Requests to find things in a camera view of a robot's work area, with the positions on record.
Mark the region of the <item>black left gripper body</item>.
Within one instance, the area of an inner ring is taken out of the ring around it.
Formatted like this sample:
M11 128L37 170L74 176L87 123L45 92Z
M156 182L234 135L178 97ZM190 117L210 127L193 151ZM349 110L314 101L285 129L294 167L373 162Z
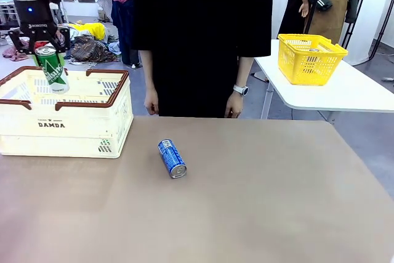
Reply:
M55 38L57 25L54 22L49 0L14 1L20 19L20 31L35 41L50 41Z

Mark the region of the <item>person's left hand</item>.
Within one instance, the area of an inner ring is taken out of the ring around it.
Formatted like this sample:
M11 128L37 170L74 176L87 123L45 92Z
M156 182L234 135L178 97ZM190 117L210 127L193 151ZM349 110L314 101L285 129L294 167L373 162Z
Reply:
M243 96L233 91L227 100L224 118L239 118L243 111Z

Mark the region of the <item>person's right hand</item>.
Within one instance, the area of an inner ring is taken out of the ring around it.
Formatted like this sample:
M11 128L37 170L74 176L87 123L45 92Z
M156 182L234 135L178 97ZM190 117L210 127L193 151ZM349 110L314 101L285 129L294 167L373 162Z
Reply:
M154 88L148 88L146 90L144 104L149 115L159 114L158 94Z

